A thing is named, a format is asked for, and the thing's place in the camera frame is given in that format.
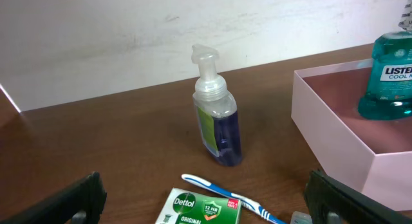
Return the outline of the green Dettol soap box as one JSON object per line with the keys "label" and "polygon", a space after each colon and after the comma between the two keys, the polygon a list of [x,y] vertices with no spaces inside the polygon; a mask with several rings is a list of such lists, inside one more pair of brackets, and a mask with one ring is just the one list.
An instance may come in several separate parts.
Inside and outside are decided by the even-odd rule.
{"label": "green Dettol soap box", "polygon": [[206,196],[173,188],[156,224],[238,224],[241,203],[237,199]]}

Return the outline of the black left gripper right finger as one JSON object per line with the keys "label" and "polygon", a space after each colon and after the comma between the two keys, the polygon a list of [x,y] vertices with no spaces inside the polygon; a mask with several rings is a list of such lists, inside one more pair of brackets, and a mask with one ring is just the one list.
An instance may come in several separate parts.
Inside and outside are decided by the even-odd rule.
{"label": "black left gripper right finger", "polygon": [[321,171],[311,171],[304,200],[315,224],[411,224],[411,218],[357,192]]}

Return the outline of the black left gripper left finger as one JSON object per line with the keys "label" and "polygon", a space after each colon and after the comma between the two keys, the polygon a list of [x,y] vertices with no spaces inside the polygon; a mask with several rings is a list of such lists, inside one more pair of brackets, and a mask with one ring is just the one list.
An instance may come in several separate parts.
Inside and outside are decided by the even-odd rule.
{"label": "black left gripper left finger", "polygon": [[3,224],[87,223],[100,221],[107,192],[98,172],[1,221]]}

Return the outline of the pink cardboard box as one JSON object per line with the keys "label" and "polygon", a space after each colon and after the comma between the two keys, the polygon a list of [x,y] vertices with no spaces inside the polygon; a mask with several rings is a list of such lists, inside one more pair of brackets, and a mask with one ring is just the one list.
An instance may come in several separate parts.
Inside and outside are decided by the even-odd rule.
{"label": "pink cardboard box", "polygon": [[411,118],[359,115],[372,61],[294,72],[292,120],[328,176],[397,211],[411,209]]}

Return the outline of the teal mouthwash bottle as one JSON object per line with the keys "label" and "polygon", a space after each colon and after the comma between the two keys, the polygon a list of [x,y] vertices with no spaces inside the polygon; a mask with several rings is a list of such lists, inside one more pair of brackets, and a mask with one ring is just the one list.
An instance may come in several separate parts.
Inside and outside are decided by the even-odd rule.
{"label": "teal mouthwash bottle", "polygon": [[411,0],[398,23],[401,31],[381,35],[374,42],[373,66],[358,112],[369,120],[411,116]]}

